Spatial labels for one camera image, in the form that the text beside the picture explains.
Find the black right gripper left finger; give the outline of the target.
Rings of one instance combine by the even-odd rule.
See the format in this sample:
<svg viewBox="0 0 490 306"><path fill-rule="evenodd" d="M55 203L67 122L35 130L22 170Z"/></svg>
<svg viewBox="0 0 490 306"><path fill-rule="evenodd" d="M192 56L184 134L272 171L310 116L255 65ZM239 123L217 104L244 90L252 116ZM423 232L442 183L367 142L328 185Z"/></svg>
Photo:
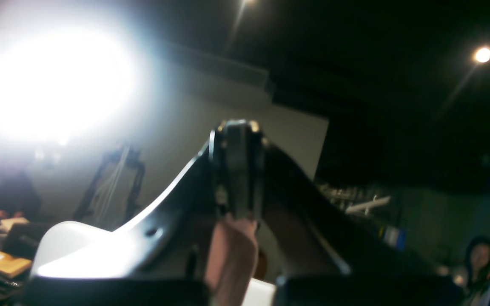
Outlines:
<svg viewBox="0 0 490 306"><path fill-rule="evenodd" d="M245 218L245 121L202 151L122 227L47 263L35 258L25 306L217 306L205 271L215 224Z"/></svg>

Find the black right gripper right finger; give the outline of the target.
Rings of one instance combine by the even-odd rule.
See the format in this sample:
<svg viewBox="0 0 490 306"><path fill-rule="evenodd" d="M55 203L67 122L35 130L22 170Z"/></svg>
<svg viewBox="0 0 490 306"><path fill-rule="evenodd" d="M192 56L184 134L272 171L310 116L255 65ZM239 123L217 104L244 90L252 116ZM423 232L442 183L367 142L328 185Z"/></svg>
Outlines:
<svg viewBox="0 0 490 306"><path fill-rule="evenodd" d="M456 306L462 290L334 208L302 169L248 122L251 211L273 232L283 277L274 306Z"/></svg>

